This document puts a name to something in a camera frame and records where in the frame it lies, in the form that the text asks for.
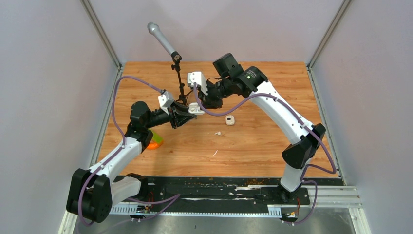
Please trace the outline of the white earbud charging case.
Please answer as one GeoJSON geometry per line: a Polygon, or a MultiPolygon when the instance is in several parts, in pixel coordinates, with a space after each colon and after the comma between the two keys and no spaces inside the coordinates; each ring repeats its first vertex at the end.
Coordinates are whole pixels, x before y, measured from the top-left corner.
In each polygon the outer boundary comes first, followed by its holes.
{"type": "Polygon", "coordinates": [[[197,116],[203,115],[203,114],[205,113],[205,112],[200,108],[200,106],[198,105],[198,103],[196,103],[196,102],[190,103],[190,104],[188,105],[188,112],[189,112],[190,114],[197,115],[197,116]]]}

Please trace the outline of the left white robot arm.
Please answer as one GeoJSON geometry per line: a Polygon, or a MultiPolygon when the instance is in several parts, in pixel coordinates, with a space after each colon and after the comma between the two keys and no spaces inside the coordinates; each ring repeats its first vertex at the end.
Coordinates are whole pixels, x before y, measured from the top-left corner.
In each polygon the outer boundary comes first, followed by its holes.
{"type": "Polygon", "coordinates": [[[147,179],[129,173],[116,181],[120,172],[138,155],[144,152],[153,137],[152,127],[170,123],[176,129],[196,118],[194,107],[176,101],[151,111],[143,101],[131,106],[130,122],[122,141],[100,162],[87,170],[77,169],[71,180],[66,210],[92,222],[101,223],[112,207],[133,197],[144,201],[149,196],[147,179]]]}

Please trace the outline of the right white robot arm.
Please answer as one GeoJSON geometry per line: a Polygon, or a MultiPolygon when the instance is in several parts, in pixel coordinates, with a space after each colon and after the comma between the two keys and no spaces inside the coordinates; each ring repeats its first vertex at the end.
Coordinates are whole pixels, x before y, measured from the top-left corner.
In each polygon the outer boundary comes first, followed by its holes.
{"type": "Polygon", "coordinates": [[[325,127],[300,115],[276,91],[268,77],[256,66],[244,69],[231,53],[213,62],[219,80],[207,80],[202,72],[190,72],[187,83],[199,101],[199,110],[218,109],[223,99],[239,95],[243,102],[251,101],[266,113],[289,140],[289,146],[282,152],[286,168],[280,180],[278,197],[283,203],[291,203],[298,196],[306,166],[321,146],[325,127]]]}

